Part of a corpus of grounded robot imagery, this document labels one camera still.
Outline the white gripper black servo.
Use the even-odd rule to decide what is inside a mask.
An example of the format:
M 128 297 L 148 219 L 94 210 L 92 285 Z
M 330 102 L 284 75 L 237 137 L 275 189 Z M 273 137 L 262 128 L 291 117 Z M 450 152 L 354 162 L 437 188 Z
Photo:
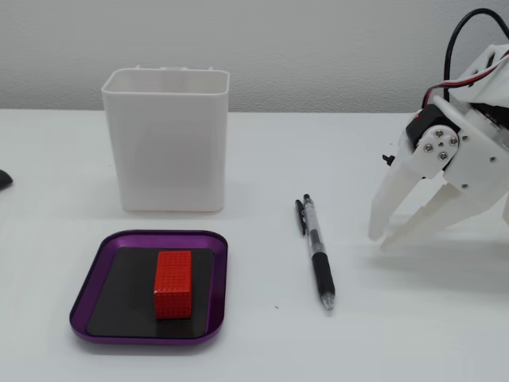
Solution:
M 368 237 L 378 240 L 390 217 L 425 179 L 438 174 L 445 184 L 382 250 L 419 241 L 488 211 L 508 193 L 508 147 L 503 129 L 474 108 L 459 112 L 440 96 L 423 108 L 398 141 L 398 152 L 371 202 Z

